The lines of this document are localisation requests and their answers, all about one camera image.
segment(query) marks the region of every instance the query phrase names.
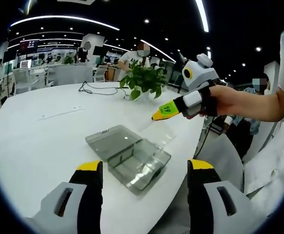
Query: green leaves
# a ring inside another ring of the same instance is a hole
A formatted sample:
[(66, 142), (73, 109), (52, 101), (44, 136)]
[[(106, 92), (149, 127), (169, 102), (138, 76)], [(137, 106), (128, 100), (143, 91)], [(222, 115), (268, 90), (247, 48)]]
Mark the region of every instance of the green leaves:
[(148, 90), (149, 90), (149, 88), (147, 88), (147, 87), (142, 87), (142, 92), (143, 92), (143, 93), (147, 92)]
[(131, 94), (130, 97), (132, 98), (132, 100), (137, 99), (139, 96), (141, 95), (141, 91), (134, 89)]
[(126, 84), (126, 79), (123, 78), (123, 79), (120, 81), (120, 88), (123, 88), (125, 84)]
[(150, 90), (151, 93), (155, 93), (155, 98), (161, 95), (162, 85), (166, 85), (166, 76), (163, 74), (162, 69), (154, 70), (152, 68), (143, 67), (140, 65), (138, 60), (133, 61), (130, 65), (131, 71), (125, 76), (121, 82), (120, 87), (128, 85), (131, 92), (131, 98), (134, 100), (141, 95)]
[(133, 80), (129, 82), (129, 87), (130, 87), (130, 89), (134, 89), (135, 82)]
[(156, 89), (156, 96), (155, 96), (154, 99), (160, 97), (160, 95), (161, 95), (161, 86), (157, 87), (157, 89)]

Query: white table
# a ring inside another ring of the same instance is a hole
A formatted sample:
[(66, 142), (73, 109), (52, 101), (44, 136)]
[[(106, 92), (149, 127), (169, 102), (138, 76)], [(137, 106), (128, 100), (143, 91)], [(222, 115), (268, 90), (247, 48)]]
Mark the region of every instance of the white table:
[[(92, 83), (115, 87), (118, 82)], [(8, 98), (0, 109), (0, 185), (21, 216), (32, 217), (41, 200), (59, 183), (69, 181), (77, 166), (97, 160), (85, 137), (122, 124), (142, 137), (173, 132), (164, 150), (172, 155), (166, 170), (144, 195), (135, 196), (103, 169), (102, 234), (147, 234), (175, 197), (187, 173), (204, 119), (182, 115), (151, 123), (139, 132), (137, 124), (178, 96), (163, 92), (156, 100), (131, 102), (123, 92), (102, 96), (78, 92), (80, 84), (34, 90)], [(93, 90), (112, 93), (111, 90)]]

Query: white shirt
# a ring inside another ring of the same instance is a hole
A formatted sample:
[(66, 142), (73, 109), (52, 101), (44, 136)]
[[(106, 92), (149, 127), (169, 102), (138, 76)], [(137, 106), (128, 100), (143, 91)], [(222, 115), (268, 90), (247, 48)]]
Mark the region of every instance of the white shirt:
[[(139, 56), (137, 54), (137, 51), (128, 51), (119, 59), (119, 61), (124, 62), (126, 66), (132, 64), (134, 60), (138, 60), (140, 63), (142, 63), (143, 57)], [(150, 66), (151, 66), (150, 60), (146, 57), (144, 67), (150, 67)], [(121, 81), (127, 74), (128, 73), (126, 71), (121, 69), (120, 74), (118, 76), (118, 81)]]
[[(284, 35), (278, 86), (284, 91)], [(245, 193), (260, 188), (251, 203), (257, 212), (267, 216), (277, 209), (284, 197), (284, 122), (266, 147), (245, 165)]]

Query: person in white shirt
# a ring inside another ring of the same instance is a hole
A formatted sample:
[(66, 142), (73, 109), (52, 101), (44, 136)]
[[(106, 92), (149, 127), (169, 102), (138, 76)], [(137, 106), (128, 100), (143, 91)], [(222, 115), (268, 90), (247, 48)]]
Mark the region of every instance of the person in white shirt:
[(268, 95), (270, 93), (270, 81), (269, 81), (268, 76), (266, 77), (266, 79), (267, 79), (267, 87), (264, 90), (264, 95)]
[(138, 60), (138, 62), (144, 67), (150, 67), (150, 60), (147, 58), (150, 52), (150, 46), (141, 42), (137, 45), (137, 51), (128, 51), (121, 56), (118, 61), (118, 65), (121, 68), (118, 81), (121, 81), (127, 75), (127, 72), (131, 70), (130, 65), (135, 60)]
[[(275, 94), (254, 95), (216, 85), (210, 88), (217, 99), (218, 115), (239, 115), (266, 122), (284, 118), (284, 33), (281, 64)], [(260, 214), (269, 216), (284, 197), (284, 122), (275, 137), (245, 165), (244, 193)]]

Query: person's arm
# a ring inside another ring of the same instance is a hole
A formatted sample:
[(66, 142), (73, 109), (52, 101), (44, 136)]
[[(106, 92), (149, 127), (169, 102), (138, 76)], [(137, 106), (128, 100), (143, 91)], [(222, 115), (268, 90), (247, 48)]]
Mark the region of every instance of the person's arm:
[(218, 115), (238, 115), (265, 122), (284, 118), (284, 91), (281, 88), (275, 94), (256, 95), (216, 85), (210, 87), (210, 92), (217, 98)]
[(151, 67), (151, 62), (148, 58), (146, 58), (145, 67)]
[(240, 106), (237, 114), (265, 122), (278, 122), (284, 118), (284, 91), (279, 88), (275, 94), (252, 95), (239, 92)]
[(129, 52), (126, 52), (123, 56), (121, 56), (121, 58), (118, 60), (118, 66), (128, 72), (130, 71), (131, 69), (129, 67), (126, 66), (126, 61), (129, 59)]

